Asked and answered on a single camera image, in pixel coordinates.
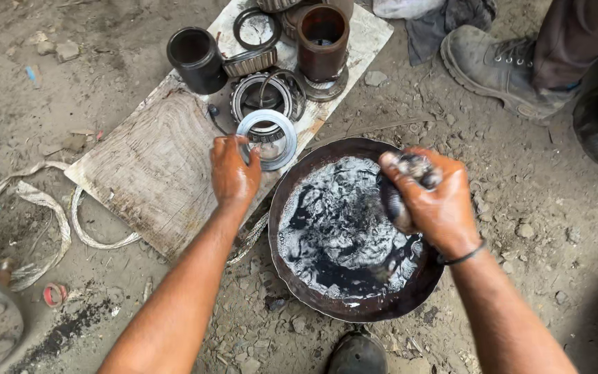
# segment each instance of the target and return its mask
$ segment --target hand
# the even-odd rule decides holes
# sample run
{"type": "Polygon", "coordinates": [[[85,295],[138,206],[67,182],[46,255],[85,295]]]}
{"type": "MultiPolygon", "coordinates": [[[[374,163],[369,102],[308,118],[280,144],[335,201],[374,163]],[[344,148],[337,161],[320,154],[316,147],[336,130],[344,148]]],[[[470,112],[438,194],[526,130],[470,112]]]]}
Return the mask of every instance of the hand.
{"type": "Polygon", "coordinates": [[[427,149],[413,147],[405,152],[426,156],[433,167],[442,169],[443,173],[443,180],[435,190],[427,191],[398,171],[398,158],[394,153],[385,152],[380,156],[378,163],[401,192],[413,224],[446,259],[467,255],[481,244],[481,237],[474,223],[465,166],[427,149]]]}
{"type": "Polygon", "coordinates": [[[239,152],[239,144],[247,144],[241,135],[219,136],[211,149],[211,185],[219,207],[243,207],[251,205],[260,186],[260,147],[249,154],[246,165],[239,152]]]}

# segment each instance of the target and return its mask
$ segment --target black wristband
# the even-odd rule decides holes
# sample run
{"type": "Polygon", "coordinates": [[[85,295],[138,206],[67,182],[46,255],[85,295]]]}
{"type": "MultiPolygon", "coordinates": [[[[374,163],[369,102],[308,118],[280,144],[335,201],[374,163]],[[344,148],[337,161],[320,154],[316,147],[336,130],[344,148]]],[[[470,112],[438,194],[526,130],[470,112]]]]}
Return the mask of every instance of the black wristband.
{"type": "Polygon", "coordinates": [[[484,248],[485,246],[486,246],[486,239],[481,239],[481,245],[478,246],[476,250],[471,251],[470,253],[468,253],[465,256],[462,256],[461,258],[452,259],[452,260],[446,260],[446,259],[444,259],[444,256],[442,256],[442,254],[440,254],[439,256],[437,256],[437,264],[443,265],[443,266],[460,264],[461,262],[465,261],[466,259],[473,257],[475,254],[477,254],[478,251],[482,250],[482,248],[484,248]]]}

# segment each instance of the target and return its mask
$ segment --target forearm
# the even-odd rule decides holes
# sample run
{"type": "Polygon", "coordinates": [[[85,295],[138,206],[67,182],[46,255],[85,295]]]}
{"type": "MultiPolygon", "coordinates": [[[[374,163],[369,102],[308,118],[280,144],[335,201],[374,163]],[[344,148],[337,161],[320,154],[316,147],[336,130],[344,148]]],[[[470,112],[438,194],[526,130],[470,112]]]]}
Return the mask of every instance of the forearm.
{"type": "Polygon", "coordinates": [[[451,269],[484,374],[576,374],[486,248],[451,269]]]}
{"type": "Polygon", "coordinates": [[[217,208],[104,361],[100,373],[188,373],[245,207],[217,208]]]}

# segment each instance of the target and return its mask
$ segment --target boot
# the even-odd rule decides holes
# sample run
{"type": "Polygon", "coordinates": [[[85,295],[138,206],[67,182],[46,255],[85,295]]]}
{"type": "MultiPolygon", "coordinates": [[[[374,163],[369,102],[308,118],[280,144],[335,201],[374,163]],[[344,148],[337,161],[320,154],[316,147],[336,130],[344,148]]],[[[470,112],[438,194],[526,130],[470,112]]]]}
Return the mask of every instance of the boot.
{"type": "Polygon", "coordinates": [[[387,374],[387,354],[378,338],[358,329],[338,342],[327,374],[387,374]]]}
{"type": "Polygon", "coordinates": [[[442,40],[440,52],[451,75],[466,89],[501,99],[515,115],[541,119],[557,112],[576,90],[533,88],[535,44],[528,37],[500,41],[465,25],[442,40]]]}

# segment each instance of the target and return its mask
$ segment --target boot sole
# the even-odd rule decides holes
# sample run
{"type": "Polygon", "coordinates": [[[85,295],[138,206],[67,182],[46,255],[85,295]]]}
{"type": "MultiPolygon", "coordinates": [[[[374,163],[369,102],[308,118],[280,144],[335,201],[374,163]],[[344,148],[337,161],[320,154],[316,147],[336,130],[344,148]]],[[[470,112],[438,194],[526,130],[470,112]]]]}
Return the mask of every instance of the boot sole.
{"type": "Polygon", "coordinates": [[[499,98],[504,103],[504,109],[508,112],[532,120],[543,119],[561,109],[561,107],[559,107],[555,110],[541,110],[521,98],[509,94],[505,95],[500,91],[491,90],[469,79],[468,76],[465,75],[465,73],[463,73],[453,62],[453,56],[449,50],[448,43],[449,37],[445,37],[440,44],[440,55],[442,55],[444,66],[446,66],[446,70],[449,71],[449,74],[451,74],[451,76],[454,77],[454,79],[466,90],[481,96],[499,98]]]}

